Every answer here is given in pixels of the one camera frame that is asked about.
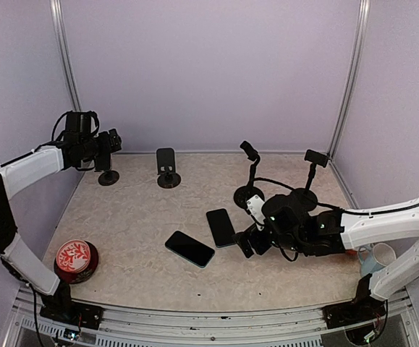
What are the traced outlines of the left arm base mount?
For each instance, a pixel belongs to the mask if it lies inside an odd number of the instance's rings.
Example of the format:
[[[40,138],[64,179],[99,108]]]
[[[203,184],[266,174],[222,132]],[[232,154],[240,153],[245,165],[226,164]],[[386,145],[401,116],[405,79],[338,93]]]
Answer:
[[[98,330],[103,318],[103,308],[78,301],[42,296],[40,315],[44,318],[80,328]]]

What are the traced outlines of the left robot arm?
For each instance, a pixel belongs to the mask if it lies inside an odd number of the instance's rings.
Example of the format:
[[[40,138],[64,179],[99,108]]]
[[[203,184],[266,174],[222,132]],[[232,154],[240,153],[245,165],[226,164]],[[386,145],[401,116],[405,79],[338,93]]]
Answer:
[[[112,155],[122,149],[122,139],[117,129],[101,130],[94,111],[67,111],[60,119],[65,122],[64,129],[53,129],[49,141],[0,163],[0,261],[40,296],[45,308],[69,322],[78,316],[79,306],[72,300],[69,284],[45,266],[23,240],[16,204],[29,201],[29,193],[41,181],[70,169],[85,171],[87,163],[116,181]]]

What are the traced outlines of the clear case phone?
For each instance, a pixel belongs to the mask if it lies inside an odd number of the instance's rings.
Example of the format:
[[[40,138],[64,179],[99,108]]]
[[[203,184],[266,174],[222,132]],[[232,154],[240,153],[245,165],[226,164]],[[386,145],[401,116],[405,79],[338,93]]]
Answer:
[[[104,172],[111,170],[111,153],[98,154],[93,161],[95,172]]]

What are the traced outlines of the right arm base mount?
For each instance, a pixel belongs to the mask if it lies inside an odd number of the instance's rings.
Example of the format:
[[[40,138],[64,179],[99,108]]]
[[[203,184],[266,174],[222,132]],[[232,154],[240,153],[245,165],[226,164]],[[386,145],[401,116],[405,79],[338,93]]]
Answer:
[[[328,329],[345,327],[361,322],[374,320],[386,314],[385,301],[346,301],[327,305],[322,309],[323,318]]]

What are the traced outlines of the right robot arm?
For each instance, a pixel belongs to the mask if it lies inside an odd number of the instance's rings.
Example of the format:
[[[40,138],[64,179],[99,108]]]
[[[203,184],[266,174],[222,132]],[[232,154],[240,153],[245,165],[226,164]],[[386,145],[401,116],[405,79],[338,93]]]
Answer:
[[[268,200],[253,195],[245,210],[254,223],[233,236],[246,257],[264,254],[270,247],[281,252],[321,257],[357,250],[385,241],[414,239],[415,243],[396,260],[360,280],[348,315],[364,320],[395,291],[419,278],[419,197],[395,205],[367,210],[344,209],[323,204],[324,211],[311,215],[320,205],[317,197],[304,189],[276,194]]]

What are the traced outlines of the black gooseneck phone stand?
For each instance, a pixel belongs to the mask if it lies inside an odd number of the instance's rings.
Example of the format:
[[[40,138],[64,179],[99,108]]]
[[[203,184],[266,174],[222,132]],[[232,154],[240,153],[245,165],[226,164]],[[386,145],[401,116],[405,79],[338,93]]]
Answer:
[[[247,155],[247,159],[251,161],[249,168],[249,175],[246,185],[236,189],[233,199],[236,206],[246,210],[247,201],[258,195],[262,200],[265,199],[264,193],[254,185],[255,175],[257,171],[257,166],[261,161],[261,157],[257,150],[248,141],[243,141],[240,145],[240,148]]]

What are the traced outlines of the folding phone stand wood base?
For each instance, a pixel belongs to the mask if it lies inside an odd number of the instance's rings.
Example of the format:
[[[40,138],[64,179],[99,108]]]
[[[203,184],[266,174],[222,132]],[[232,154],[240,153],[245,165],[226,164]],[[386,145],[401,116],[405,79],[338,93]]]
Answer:
[[[98,177],[98,183],[101,186],[108,187],[118,182],[119,180],[119,172],[115,170],[104,171]]]

